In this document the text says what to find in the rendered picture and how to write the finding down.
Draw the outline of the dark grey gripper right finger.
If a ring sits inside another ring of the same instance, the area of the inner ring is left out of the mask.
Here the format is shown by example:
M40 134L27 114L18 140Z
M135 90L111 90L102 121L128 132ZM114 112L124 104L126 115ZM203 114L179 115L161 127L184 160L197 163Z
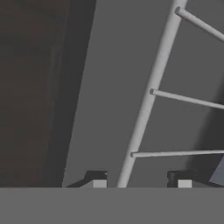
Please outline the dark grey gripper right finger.
M167 186L177 188L180 180L191 180L196 187L222 187L208 180L205 173L196 171L168 171Z

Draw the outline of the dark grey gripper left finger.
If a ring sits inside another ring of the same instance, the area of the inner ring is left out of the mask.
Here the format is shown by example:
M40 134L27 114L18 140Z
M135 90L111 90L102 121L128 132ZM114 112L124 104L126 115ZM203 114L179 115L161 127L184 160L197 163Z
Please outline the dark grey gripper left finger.
M68 185L67 188L107 188L108 173L106 171L86 171L83 179Z

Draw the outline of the grey metal oven rack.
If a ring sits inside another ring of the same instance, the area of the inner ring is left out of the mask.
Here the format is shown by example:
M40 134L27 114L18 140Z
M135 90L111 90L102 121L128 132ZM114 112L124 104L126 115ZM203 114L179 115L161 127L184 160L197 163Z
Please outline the grey metal oven rack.
M151 111L157 96L224 110L224 105L221 104L210 101L202 101L199 99L159 90L159 86L164 76L165 68L168 63L168 59L170 57L182 18L198 26L200 29L211 34L217 39L224 41L224 34L186 10L187 2L188 0L172 0L171 9L166 19L164 31L157 49L156 58L153 62L152 69L150 70L150 78L143 95L142 104L137 115L135 127L129 140L129 146L116 184L118 188L127 187L137 158L224 154L224 150L139 152L139 148L144 137L144 132L146 130L146 126L151 116Z

